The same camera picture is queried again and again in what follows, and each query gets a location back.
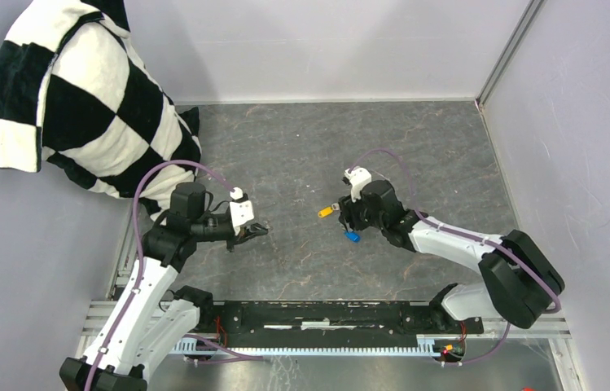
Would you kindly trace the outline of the blue tagged key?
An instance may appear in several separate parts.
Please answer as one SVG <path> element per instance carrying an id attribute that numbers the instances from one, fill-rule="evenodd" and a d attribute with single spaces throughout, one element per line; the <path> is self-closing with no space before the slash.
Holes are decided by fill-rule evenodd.
<path id="1" fill-rule="evenodd" d="M 353 243 L 358 243 L 360 241 L 360 235 L 354 231 L 344 231 L 344 236 Z"/>

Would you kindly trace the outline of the yellow tagged key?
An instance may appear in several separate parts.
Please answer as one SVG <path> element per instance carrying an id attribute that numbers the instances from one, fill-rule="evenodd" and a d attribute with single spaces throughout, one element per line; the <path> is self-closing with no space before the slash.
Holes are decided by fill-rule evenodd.
<path id="1" fill-rule="evenodd" d="M 319 218 L 325 218 L 331 216 L 334 212 L 337 211 L 337 208 L 334 206 L 327 206 L 326 208 L 320 209 L 318 211 Z"/>

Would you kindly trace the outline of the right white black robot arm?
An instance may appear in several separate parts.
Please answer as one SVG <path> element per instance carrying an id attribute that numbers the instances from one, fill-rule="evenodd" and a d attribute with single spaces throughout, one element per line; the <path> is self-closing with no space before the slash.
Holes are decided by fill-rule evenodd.
<path id="1" fill-rule="evenodd" d="M 336 210 L 347 231 L 375 228 L 394 247 L 441 257 L 481 277 L 470 285 L 452 283 L 435 295 L 429 319 L 439 332 L 451 332 L 469 318 L 496 316 L 529 329 L 560 308 L 564 279 L 523 231 L 487 235 L 445 224 L 405 207 L 386 180 L 339 198 Z"/>

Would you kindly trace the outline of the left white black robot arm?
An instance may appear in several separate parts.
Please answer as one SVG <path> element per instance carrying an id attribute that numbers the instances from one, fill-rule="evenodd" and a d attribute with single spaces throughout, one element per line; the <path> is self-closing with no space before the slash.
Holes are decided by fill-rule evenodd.
<path id="1" fill-rule="evenodd" d="M 223 213 L 209 211 L 212 196 L 197 182 L 176 186 L 169 209 L 141 239 L 141 254 L 114 309 L 80 358 L 66 358 L 59 377 L 67 390 L 145 390 L 153 372 L 192 329 L 215 321 L 211 293 L 185 286 L 168 309 L 151 320 L 161 298 L 202 242 L 222 241 L 228 251 L 268 230 L 255 222 L 252 201 L 230 190 Z"/>

